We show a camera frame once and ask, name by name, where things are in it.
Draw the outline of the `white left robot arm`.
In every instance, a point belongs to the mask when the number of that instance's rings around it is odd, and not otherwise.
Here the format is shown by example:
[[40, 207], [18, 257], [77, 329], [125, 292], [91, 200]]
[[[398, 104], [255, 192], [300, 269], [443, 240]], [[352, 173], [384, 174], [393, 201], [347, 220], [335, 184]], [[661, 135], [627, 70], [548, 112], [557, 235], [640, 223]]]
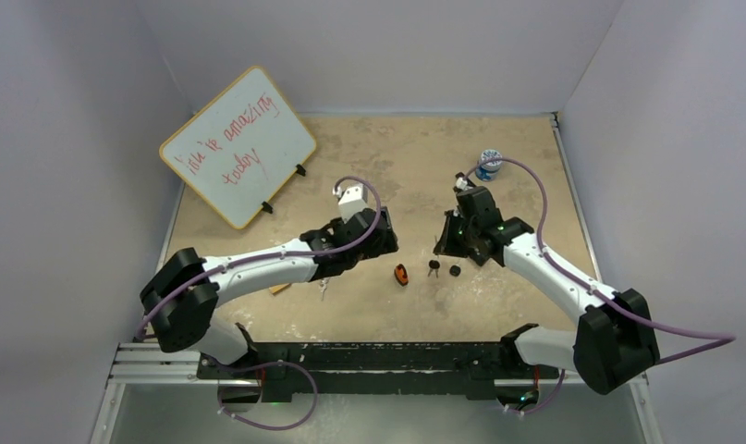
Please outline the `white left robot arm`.
[[222, 320], [217, 308], [273, 286], [334, 278], [397, 249], [387, 208], [365, 208], [258, 252], [201, 257], [192, 247], [181, 249], [144, 286], [140, 299], [162, 352], [201, 352], [243, 378], [256, 365], [251, 338]]

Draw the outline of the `orange padlock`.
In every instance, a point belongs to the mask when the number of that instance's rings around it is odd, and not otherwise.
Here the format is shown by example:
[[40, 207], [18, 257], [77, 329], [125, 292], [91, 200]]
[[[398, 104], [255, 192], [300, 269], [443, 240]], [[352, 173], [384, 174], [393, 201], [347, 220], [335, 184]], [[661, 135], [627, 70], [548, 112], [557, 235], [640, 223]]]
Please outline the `orange padlock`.
[[410, 278], [407, 271], [407, 268], [403, 264], [397, 264], [394, 268], [394, 277], [396, 282], [402, 286], [406, 287], [409, 285]]

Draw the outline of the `black-headed keys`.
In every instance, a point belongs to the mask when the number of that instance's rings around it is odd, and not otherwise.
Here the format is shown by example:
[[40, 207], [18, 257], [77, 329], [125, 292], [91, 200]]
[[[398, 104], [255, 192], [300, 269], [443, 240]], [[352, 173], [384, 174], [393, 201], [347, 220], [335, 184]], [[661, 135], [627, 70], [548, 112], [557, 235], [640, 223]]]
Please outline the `black-headed keys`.
[[428, 277], [438, 277], [438, 270], [440, 269], [440, 262], [437, 259], [430, 259], [428, 261]]

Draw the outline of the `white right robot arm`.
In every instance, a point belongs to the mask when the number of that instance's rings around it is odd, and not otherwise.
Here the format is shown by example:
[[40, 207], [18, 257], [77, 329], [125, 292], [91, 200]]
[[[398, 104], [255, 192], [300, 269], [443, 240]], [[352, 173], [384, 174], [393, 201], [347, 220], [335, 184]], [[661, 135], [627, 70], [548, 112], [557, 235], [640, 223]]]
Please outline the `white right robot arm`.
[[501, 341], [502, 369], [522, 376], [536, 365], [577, 373], [598, 394], [607, 394], [655, 366], [660, 351], [645, 298], [615, 290], [538, 242], [536, 231], [518, 217], [504, 219], [485, 187], [456, 189], [457, 206], [434, 247], [437, 255], [494, 261], [549, 298], [573, 323], [571, 331], [528, 325]]

